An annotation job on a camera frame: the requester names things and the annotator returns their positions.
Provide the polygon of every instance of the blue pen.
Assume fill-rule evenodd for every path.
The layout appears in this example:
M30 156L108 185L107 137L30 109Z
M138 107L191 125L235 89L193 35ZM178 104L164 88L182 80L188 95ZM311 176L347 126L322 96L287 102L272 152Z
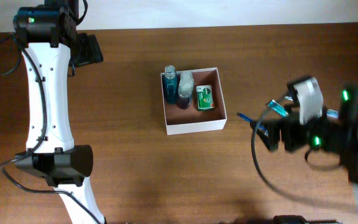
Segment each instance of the blue pen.
M252 119L250 119L249 117L247 117L246 115L242 114L242 113L237 113L237 116L239 116L240 118L242 118L244 121L247 121L247 122L251 122ZM267 136L267 129L263 126L259 126L259 130L261 131L265 131L265 135Z

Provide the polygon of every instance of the blue liquid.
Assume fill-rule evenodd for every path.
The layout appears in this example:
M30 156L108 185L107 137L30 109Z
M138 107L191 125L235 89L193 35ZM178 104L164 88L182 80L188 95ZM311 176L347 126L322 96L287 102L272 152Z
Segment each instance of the blue liquid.
M178 99L178 78L174 76L174 78L167 78L165 76L165 99L169 104L176 104Z

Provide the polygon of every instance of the brown wooden surface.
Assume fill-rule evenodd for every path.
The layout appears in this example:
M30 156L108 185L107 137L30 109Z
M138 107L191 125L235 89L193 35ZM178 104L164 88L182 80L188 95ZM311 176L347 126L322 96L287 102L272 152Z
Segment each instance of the brown wooden surface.
M269 190L250 153L253 118L280 96L286 82L315 76L325 104L337 109L344 83L358 83L358 24L103 30L96 34L104 62L78 68L68 81L68 109L76 144L94 151L91 184L108 223L218 223L236 218L297 214L307 219L357 223L355 213L291 202ZM17 52L0 50L0 70ZM158 76L218 67L227 109L222 131L167 136ZM24 63L0 78L0 162L25 149L29 122ZM347 172L315 172L294 155L269 154L257 142L260 166L281 189L354 205ZM337 162L313 154L311 162ZM23 184L43 180L10 167ZM0 223L70 223L57 195L25 193L0 172Z

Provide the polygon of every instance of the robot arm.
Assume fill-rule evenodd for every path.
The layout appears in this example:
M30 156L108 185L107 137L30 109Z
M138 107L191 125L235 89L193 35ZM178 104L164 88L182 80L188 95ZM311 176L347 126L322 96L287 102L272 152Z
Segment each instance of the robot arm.
M293 99L292 104L282 108L280 105L272 107L268 103L282 116L261 122L268 134L259 129L259 122L251 121L251 128L254 132L256 130L271 152L277 150L279 141L283 141L287 152L295 152L309 145L312 151L321 149L338 154L341 165L348 170L349 181L354 184L358 205L358 87L345 87L337 121L328 119L315 78L306 77L288 84L288 94Z
M103 61L96 37L76 32L84 16L78 18L78 0L45 0L42 6L20 8L14 17L13 39L24 55L29 79L29 136L27 150L0 168L27 192L60 194L73 223L106 223L90 184L92 148L74 145L68 121L68 67L74 72L74 67ZM28 189L16 182L3 169L12 162L44 178L55 191Z
M76 178L75 175L66 172L67 166L71 166L71 164L66 163L65 167L63 167L56 164L55 161L55 165L53 166L53 164L42 161L42 158L48 155L54 155L56 153L57 155L53 157L56 159L63 152L72 150L79 151L82 149L74 146L74 139L71 135L68 120L67 70L70 60L70 48L63 44L60 44L58 47L50 47L49 43L29 43L29 47L26 51L34 63L39 65L37 69L42 77L45 101L47 103L47 132L45 141L34 151L34 153L38 155L31 157L31 159L39 158L39 162L31 161L31 163L30 161L24 160L18 162L16 166L20 169L24 169L26 172L30 172L31 170L33 172L41 172L42 174L38 176L47 177L48 184L56 186L54 188L55 190L72 192L73 196L98 219L99 223L104 223L104 217L96 205L88 175L91 173L92 164L89 165L90 170L86 170L86 172L83 172L81 167L76 167L76 171L81 173L79 176L83 177L81 185L77 186L74 183L66 184L62 180L59 180L62 178ZM37 144L37 138L40 136L43 111L39 84L36 82L34 69L27 58L24 58L29 78L30 100L30 128L26 146L30 149ZM77 157L78 161L86 159L86 154L83 155L84 156ZM41 167L41 164L47 165L49 168L60 169L60 171L59 173L51 173L46 169L37 168ZM73 223L96 223L93 218L71 198L62 194L60 194L60 196Z

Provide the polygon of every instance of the wire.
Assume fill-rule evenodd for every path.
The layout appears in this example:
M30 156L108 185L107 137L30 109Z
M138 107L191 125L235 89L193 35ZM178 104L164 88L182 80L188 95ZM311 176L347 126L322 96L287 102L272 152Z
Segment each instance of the wire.
M13 35L9 35L9 36L3 38L2 40L0 40L0 45L2 43L4 43L5 41L9 40L9 39L13 39L13 37L14 37ZM19 50L19 57L17 59L17 62L15 64L15 66L12 69L10 69L9 71L7 71L7 72L0 73L0 76L11 74L12 72L14 72L19 67L22 57L21 57L21 51L20 51L19 46L17 46L17 49Z
M280 103L285 96L287 95L284 94L282 97L280 97L279 100L277 100L277 103ZM262 123L262 121L265 119L265 117L268 115L268 113L271 111L270 108L267 108L259 117L258 122L256 123L256 126L252 132L252 137L251 137L251 152L252 152L252 159L254 161L254 165L256 168L256 171L259 174L259 177L263 180L263 182L265 182L265 184L271 189L273 190L276 194L281 195L282 197L285 197L289 200L292 200L294 202L299 202L299 203L303 203L305 205L311 205L311 206L316 206L316 207L322 207L322 208L334 208L334 209L341 209L341 210L345 210L347 212L352 212L352 213L357 213L357 211L354 209L353 206L346 204L346 203L331 203L331 202L324 202L321 200L315 200L312 198L308 198L308 197L302 197L302 196L297 196L297 195L292 195L289 194L283 190L280 190L278 187L274 186L272 183L270 183L269 180L267 180L267 178L264 176L263 172L260 170L259 167L259 163L257 160L257 156L256 156L256 152L255 152L255 137L256 137L256 133L257 130L260 126L260 124Z
M314 164L311 164L308 161L309 155L310 153L313 152L312 149L309 149L306 153L305 153L305 161L307 163L307 165L310 167L310 169L315 170L315 171L321 171L321 172L329 172L329 171L334 171L338 168L340 168L342 166L342 164L339 162L339 164L336 165L330 165L330 166L317 166Z
M84 2L84 14L81 16L81 18L78 19L77 21L77 25L81 24L82 21L84 20L85 16L86 16L86 13L88 12L88 2L86 2L86 0L83 0Z
M40 88L40 95L41 95L41 104L42 104L42 130L41 130L41 136L38 138L38 143L30 150L28 150L23 156L19 156L15 159L10 159L8 161L5 161L3 163L0 164L0 170L1 172L5 175L5 177L11 181L16 187L24 190L25 192L29 192L29 193L34 193L34 194L64 194L67 195L68 197L70 197L78 206L80 206L89 216L91 216L96 223L101 224L99 222L99 220L95 217L95 215L93 215L91 213L91 211L89 211L80 201L78 201L74 196L72 192L67 192L64 190L34 190L34 189L30 189L27 187L24 187L23 185L21 185L20 183L18 183L18 181L16 181L6 170L5 170L5 166L15 163L15 162L19 162L23 159L26 159L28 157L30 157L35 150L37 150L41 144L43 143L43 141L45 140L45 135L47 132L47 104L46 104L46 100L45 100L45 91L44 91L44 85L42 84L42 79L41 79L41 75L37 69L37 66L35 66L34 61L31 59L29 53L25 50L25 48L23 48L23 46L21 46L21 43L19 43L19 41L16 39L16 37L14 36L14 34L11 34L10 36L4 38L3 40L0 40L0 45L5 42L8 39L13 39L13 41L16 43L18 49L20 50L20 52L23 52L23 54L25 55L25 57L28 59L28 61L30 62L34 72L35 72L35 76L36 76L36 81L39 84L39 88ZM12 73L14 70L16 70L18 68L20 64L20 59L18 60L18 63L15 65L14 68L12 68L10 71L0 74L1 75L8 75L10 73Z

